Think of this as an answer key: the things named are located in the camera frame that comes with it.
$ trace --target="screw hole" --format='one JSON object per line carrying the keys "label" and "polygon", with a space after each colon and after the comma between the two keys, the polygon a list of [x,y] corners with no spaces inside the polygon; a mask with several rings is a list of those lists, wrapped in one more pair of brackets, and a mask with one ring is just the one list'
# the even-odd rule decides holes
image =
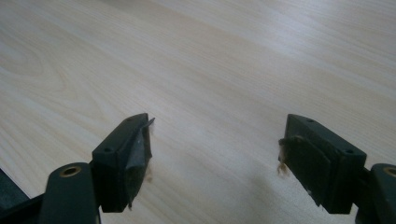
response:
{"label": "screw hole", "polygon": [[63,169],[61,171],[60,176],[61,177],[69,177],[69,176],[78,174],[80,171],[81,171],[81,167],[71,166],[71,167],[67,167],[67,168]]}
{"label": "screw hole", "polygon": [[396,177],[396,168],[393,167],[385,167],[384,168],[385,173],[387,173],[388,175],[391,175],[393,177]]}

